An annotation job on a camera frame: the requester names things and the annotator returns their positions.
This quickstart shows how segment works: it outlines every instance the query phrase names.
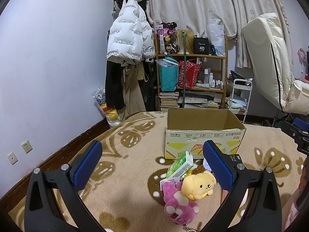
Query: white curtain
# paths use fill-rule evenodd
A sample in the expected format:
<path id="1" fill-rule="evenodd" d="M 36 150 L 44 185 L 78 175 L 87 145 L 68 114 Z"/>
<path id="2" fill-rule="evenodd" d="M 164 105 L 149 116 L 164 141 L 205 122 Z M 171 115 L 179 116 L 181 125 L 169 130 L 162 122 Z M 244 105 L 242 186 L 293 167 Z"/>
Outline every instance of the white curtain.
<path id="1" fill-rule="evenodd" d="M 175 21 L 177 29 L 192 29 L 200 37 L 207 37 L 211 23 L 224 25 L 231 38 L 237 32 L 232 0 L 150 0 L 150 15 L 155 26 Z"/>
<path id="2" fill-rule="evenodd" d="M 233 0 L 237 22 L 237 46 L 238 54 L 236 57 L 236 66 L 240 68 L 251 68 L 249 53 L 244 37 L 241 35 L 241 29 L 250 20 L 265 13 L 275 12 L 280 20 L 285 43 L 288 49 L 290 69 L 293 72 L 293 54 L 291 40 L 289 36 L 288 24 L 285 12 L 283 10 L 283 0 Z"/>

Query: teal bag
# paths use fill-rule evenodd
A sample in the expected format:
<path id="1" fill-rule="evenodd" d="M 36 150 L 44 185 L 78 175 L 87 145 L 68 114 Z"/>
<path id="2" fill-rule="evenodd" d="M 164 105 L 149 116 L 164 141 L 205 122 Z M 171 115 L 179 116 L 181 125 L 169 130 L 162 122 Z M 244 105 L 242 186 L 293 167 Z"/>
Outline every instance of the teal bag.
<path id="1" fill-rule="evenodd" d="M 162 91 L 175 91 L 179 81 L 179 65 L 171 57 L 156 60 L 159 64 L 160 86 Z"/>

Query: blue gripper pad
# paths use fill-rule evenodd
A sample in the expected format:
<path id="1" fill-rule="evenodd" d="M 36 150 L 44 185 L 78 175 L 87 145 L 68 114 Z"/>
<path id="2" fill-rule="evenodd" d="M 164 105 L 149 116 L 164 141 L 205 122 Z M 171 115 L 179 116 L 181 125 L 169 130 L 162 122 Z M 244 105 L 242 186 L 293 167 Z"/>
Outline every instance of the blue gripper pad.
<path id="1" fill-rule="evenodd" d="M 235 162 L 232 158 L 236 155 L 223 154 L 212 140 L 204 143 L 203 155 L 221 188 L 231 192 L 237 177 L 237 171 L 234 168 Z"/>
<path id="2" fill-rule="evenodd" d="M 295 118 L 293 124 L 303 132 L 309 132 L 309 124 L 301 119 Z"/>
<path id="3" fill-rule="evenodd" d="M 70 180 L 75 191 L 83 190 L 102 156 L 101 142 L 93 140 L 84 153 L 76 156 L 71 164 Z"/>

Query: green tissue pack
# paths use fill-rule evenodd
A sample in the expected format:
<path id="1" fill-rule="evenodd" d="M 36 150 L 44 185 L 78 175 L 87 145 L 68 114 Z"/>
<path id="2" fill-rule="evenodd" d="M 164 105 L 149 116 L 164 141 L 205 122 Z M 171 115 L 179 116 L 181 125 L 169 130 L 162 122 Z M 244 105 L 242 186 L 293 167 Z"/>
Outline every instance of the green tissue pack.
<path id="1" fill-rule="evenodd" d="M 188 151 L 185 151 L 169 167 L 166 178 L 183 176 L 191 167 L 193 167 L 193 156 Z"/>

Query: plush toy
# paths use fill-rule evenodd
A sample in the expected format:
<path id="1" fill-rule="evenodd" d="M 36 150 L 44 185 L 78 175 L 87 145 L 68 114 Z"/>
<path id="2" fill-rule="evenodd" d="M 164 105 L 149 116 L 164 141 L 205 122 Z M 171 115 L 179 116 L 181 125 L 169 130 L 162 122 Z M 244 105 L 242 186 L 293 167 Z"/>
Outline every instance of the plush toy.
<path id="1" fill-rule="evenodd" d="M 194 174 L 199 168 L 190 170 L 183 179 L 181 192 L 190 200 L 200 200 L 206 195 L 211 195 L 214 185 L 216 185 L 216 178 L 211 172 L 203 170 L 201 173 Z"/>
<path id="2" fill-rule="evenodd" d="M 172 182 L 165 182 L 162 189 L 165 214 L 170 216 L 173 222 L 183 225 L 193 222 L 199 208 L 194 201 L 183 195 L 181 186 L 182 182 L 179 182 L 176 187 Z"/>

